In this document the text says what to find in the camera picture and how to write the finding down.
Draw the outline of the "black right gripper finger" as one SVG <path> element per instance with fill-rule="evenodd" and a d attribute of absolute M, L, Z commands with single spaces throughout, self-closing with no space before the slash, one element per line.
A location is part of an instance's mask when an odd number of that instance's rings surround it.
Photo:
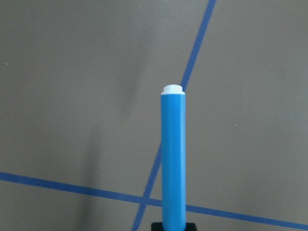
<path fill-rule="evenodd" d="M 164 231 L 162 222 L 153 222 L 151 224 L 151 231 Z M 185 231 L 196 231 L 194 223 L 186 223 Z"/>

